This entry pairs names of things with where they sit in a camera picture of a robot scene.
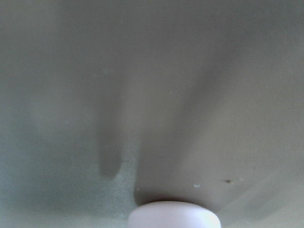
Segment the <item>pink cup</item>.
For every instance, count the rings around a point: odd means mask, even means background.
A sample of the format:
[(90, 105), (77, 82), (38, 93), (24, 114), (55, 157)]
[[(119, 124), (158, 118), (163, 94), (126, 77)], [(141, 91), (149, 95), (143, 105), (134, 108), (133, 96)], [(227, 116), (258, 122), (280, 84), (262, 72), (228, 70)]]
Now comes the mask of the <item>pink cup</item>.
[(158, 201), (131, 212), (128, 228), (220, 228), (216, 214), (201, 206), (178, 201)]

